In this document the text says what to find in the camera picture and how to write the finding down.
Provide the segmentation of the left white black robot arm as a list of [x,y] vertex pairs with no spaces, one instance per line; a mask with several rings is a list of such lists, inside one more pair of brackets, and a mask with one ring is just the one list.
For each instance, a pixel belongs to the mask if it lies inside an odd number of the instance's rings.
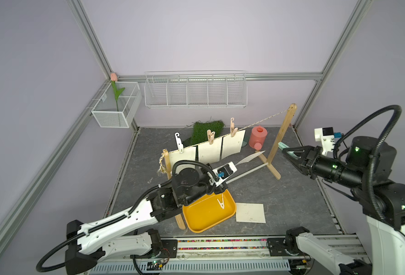
[[205,195],[225,192],[226,182],[236,171],[232,162],[212,168],[195,160],[179,160],[172,167],[170,179],[146,190],[128,209],[90,223],[69,222],[65,241],[38,261],[36,271],[65,268],[68,275],[88,271],[108,255],[106,244],[181,214],[183,207]]

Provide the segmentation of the pink artificial tulip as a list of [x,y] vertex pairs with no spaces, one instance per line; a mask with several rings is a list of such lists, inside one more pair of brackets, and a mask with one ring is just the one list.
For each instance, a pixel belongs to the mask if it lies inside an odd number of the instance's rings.
[[111,80],[111,86],[113,88],[113,92],[114,92],[114,99],[115,99],[115,103],[116,103],[116,109],[119,112],[120,108],[118,105],[118,100],[121,96],[121,94],[123,93],[123,91],[125,90],[125,88],[118,88],[116,82],[118,81],[118,76],[116,73],[111,73],[110,74],[110,80]]

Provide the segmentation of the small white mesh basket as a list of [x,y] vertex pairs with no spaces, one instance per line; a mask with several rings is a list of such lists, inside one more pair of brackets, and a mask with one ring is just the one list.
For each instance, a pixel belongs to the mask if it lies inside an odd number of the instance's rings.
[[101,128],[130,128],[141,100],[137,82],[111,81],[91,113]]

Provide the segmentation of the teal clothespin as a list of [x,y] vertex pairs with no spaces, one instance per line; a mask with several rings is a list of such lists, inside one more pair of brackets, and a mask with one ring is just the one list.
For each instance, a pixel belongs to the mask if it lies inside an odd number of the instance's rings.
[[283,143],[283,142],[279,142],[279,143],[278,143],[278,147],[279,147],[280,150],[289,149],[289,146],[286,145],[286,144]]

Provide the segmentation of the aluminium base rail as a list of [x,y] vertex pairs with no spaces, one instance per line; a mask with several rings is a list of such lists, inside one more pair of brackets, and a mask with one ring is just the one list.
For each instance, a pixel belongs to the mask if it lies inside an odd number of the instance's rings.
[[84,271],[86,275],[184,275],[288,272],[308,274],[322,267],[307,252],[294,256],[283,247],[283,236],[165,238],[156,257],[113,256]]

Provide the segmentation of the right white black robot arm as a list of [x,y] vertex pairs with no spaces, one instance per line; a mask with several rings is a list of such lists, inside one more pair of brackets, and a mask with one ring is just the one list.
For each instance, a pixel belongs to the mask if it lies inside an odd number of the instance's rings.
[[287,230],[282,243],[268,239],[266,245],[270,253],[282,250],[290,256],[309,256],[334,275],[405,275],[405,184],[390,179],[397,151],[386,142],[402,108],[399,105],[383,107],[356,127],[388,111],[392,116],[377,138],[356,136],[351,145],[341,151],[339,147],[347,138],[342,135],[333,146],[332,157],[325,155],[323,146],[281,145],[284,157],[301,174],[350,189],[347,198],[362,206],[370,228],[370,263],[339,252],[302,226]]

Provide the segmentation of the green artificial grass patch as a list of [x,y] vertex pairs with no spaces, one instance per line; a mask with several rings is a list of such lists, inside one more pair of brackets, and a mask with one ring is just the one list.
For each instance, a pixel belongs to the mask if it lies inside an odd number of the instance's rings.
[[215,137],[222,134],[225,124],[222,120],[215,120],[209,122],[195,122],[193,125],[193,132],[188,140],[188,145],[192,146],[202,142],[208,141],[207,131],[215,132]]

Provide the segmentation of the white clothespin end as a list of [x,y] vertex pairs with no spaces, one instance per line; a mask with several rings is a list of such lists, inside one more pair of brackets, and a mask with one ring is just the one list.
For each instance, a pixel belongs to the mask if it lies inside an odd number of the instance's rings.
[[220,197],[217,198],[217,202],[220,205],[221,209],[225,209],[225,201],[224,201],[224,195],[223,194]]
[[174,134],[174,136],[175,136],[175,140],[176,140],[177,150],[178,150],[179,153],[182,154],[184,152],[184,145],[183,145],[182,140],[180,138],[179,132],[176,132]]

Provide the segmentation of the pink watering can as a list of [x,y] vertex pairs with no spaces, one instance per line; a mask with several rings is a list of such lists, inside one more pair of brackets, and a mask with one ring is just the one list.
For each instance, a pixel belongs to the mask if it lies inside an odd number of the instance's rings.
[[264,145],[266,136],[268,135],[267,130],[262,126],[256,126],[252,128],[249,146],[255,150],[260,151]]

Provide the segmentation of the beige clothespin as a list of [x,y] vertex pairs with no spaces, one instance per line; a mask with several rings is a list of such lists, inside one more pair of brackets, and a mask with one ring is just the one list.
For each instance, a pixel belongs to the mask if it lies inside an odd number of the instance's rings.
[[230,122],[230,136],[234,137],[236,135],[236,133],[238,132],[238,128],[235,126],[234,123],[234,118],[231,118],[231,122]]
[[210,129],[207,130],[207,138],[208,138],[208,143],[209,143],[209,144],[213,144],[213,143],[214,143],[215,134],[216,134],[216,133],[215,133],[214,131],[212,131],[212,130],[210,130]]

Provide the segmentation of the wooden clothesline stand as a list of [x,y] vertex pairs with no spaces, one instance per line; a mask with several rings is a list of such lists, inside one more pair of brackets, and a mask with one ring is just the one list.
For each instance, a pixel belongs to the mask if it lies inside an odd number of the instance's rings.
[[[287,113],[285,118],[284,118],[284,121],[283,121],[283,123],[282,123],[282,125],[280,127],[280,130],[279,130],[279,132],[277,134],[277,137],[275,139],[275,142],[274,142],[274,144],[273,144],[273,146],[271,148],[271,151],[270,151],[270,154],[268,155],[268,157],[266,158],[263,155],[263,151],[256,151],[254,153],[256,155],[256,157],[258,157],[263,162],[263,164],[255,167],[255,168],[253,168],[251,170],[248,170],[248,171],[246,171],[246,172],[244,172],[244,173],[242,173],[242,174],[240,174],[240,175],[238,175],[238,176],[236,176],[234,178],[231,178],[230,180],[227,180],[227,183],[232,183],[232,182],[234,182],[236,180],[239,180],[239,179],[241,179],[241,178],[243,178],[243,177],[245,177],[245,176],[247,176],[247,175],[249,175],[251,173],[254,173],[255,171],[257,171],[257,170],[259,170],[259,169],[261,169],[263,167],[267,167],[269,169],[269,171],[272,173],[272,175],[278,181],[281,180],[281,174],[277,171],[277,169],[272,164],[272,162],[273,162],[273,159],[274,159],[277,151],[279,150],[279,143],[282,142],[282,139],[285,136],[287,129],[291,125],[292,119],[293,119],[296,111],[297,111],[297,105],[295,103],[292,103],[287,110],[283,110],[283,111],[281,111],[279,113],[276,113],[274,115],[271,115],[271,116],[269,116],[269,117],[267,117],[267,118],[265,118],[263,120],[257,121],[257,122],[255,122],[253,124],[250,124],[248,126],[245,126],[243,128],[238,129],[238,131],[244,131],[247,128],[258,125],[258,124],[260,124],[261,122],[263,122],[265,120],[273,118],[274,116],[280,115],[280,114],[285,113],[285,112]],[[159,159],[160,166],[159,166],[159,169],[157,171],[157,174],[158,175],[166,174],[168,179],[170,179],[170,177],[171,177],[171,168],[170,168],[169,160],[170,159],[169,159],[168,150],[163,149],[161,157]]]

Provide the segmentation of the yellow plastic tray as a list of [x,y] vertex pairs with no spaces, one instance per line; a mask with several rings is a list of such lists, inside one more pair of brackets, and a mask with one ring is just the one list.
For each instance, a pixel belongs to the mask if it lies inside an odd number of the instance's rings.
[[[217,198],[224,195],[225,209],[221,209]],[[182,212],[190,231],[202,233],[219,223],[232,218],[236,213],[236,203],[231,193],[205,195],[190,206],[184,206]]]

